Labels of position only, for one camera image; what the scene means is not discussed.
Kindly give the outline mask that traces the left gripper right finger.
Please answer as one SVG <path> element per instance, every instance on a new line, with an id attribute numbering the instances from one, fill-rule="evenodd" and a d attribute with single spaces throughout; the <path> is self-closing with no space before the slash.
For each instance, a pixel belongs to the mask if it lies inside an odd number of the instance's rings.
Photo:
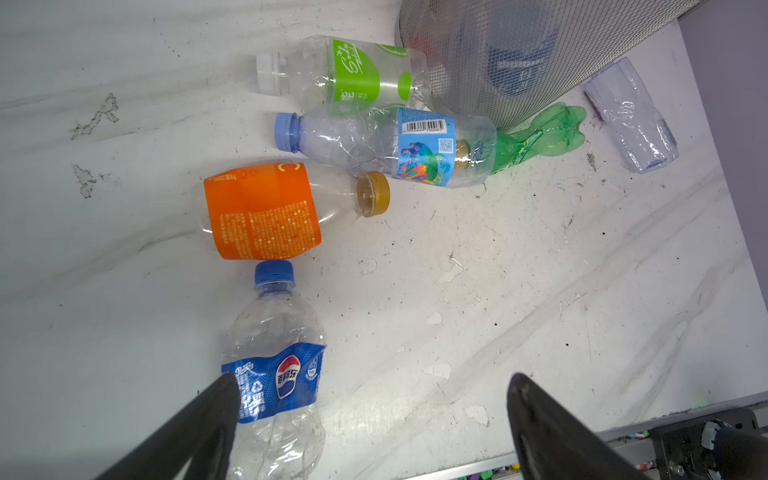
<path id="1" fill-rule="evenodd" d="M 511 377 L 506 408 L 525 479 L 644 479 L 523 373 Z"/>

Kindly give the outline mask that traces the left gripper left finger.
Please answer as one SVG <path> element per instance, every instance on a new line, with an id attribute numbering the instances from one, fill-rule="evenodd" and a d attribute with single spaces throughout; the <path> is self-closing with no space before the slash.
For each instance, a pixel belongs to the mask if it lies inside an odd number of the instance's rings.
<path id="1" fill-rule="evenodd" d="M 101 479 L 224 479 L 240 408 L 240 390 L 224 373 Z"/>

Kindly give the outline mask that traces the small blue label bottle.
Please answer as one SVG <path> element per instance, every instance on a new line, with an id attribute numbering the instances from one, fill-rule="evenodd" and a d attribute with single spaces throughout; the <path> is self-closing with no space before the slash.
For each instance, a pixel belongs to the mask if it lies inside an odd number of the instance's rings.
<path id="1" fill-rule="evenodd" d="M 325 332 L 294 290 L 292 264 L 255 268 L 254 299 L 229 329 L 221 370 L 240 390 L 230 479 L 306 479 L 322 455 L 326 430 L 316 405 Z"/>

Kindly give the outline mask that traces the orange label bottle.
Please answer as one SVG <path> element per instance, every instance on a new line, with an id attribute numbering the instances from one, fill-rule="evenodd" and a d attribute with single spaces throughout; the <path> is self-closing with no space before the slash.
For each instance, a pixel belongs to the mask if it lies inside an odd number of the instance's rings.
<path id="1" fill-rule="evenodd" d="M 225 260 L 288 260 L 361 218 L 385 213 L 389 182 L 317 163 L 264 162 L 195 185 L 204 241 Z"/>

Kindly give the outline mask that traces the crushed green bottle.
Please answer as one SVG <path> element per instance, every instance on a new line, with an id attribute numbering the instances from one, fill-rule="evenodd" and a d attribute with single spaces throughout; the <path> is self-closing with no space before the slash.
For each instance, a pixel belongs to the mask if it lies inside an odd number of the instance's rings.
<path id="1" fill-rule="evenodd" d="M 558 157 L 580 148 L 586 140 L 580 131 L 586 116 L 584 107 L 558 102 L 538 113 L 526 128 L 499 129 L 491 174 L 536 157 Z"/>

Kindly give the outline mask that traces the tall clear purple-label bottle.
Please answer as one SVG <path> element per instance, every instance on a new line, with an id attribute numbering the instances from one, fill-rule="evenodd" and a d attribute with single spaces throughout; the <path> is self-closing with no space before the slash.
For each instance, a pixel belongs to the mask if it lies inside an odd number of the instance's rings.
<path id="1" fill-rule="evenodd" d="M 679 157 L 674 135 L 628 58 L 596 73 L 583 91 L 628 170 L 647 173 Z"/>

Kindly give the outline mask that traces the clear bottle light-blue label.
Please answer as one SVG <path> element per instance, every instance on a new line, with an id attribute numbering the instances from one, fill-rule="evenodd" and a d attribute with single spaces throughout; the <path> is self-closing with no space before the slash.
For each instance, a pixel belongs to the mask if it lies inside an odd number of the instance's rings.
<path id="1" fill-rule="evenodd" d="M 484 183 L 496 160 L 497 129 L 484 117 L 388 106 L 355 112 L 326 105 L 279 113 L 276 148 L 348 171 L 446 188 Z"/>

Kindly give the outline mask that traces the clear bottle green label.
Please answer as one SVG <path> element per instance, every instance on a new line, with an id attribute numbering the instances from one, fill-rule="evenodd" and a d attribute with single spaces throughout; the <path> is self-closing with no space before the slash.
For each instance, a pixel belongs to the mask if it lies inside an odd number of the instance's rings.
<path id="1" fill-rule="evenodd" d="M 426 56 L 392 45 L 315 35 L 255 56 L 256 90 L 287 97 L 304 111 L 349 102 L 363 109 L 422 109 L 432 93 Z"/>

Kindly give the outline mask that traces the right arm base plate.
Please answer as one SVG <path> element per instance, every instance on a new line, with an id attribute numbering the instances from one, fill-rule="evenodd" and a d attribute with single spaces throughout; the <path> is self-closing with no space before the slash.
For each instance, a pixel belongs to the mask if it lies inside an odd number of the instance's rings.
<path id="1" fill-rule="evenodd" d="M 736 408 L 650 431 L 662 479 L 765 479 L 767 429 Z"/>

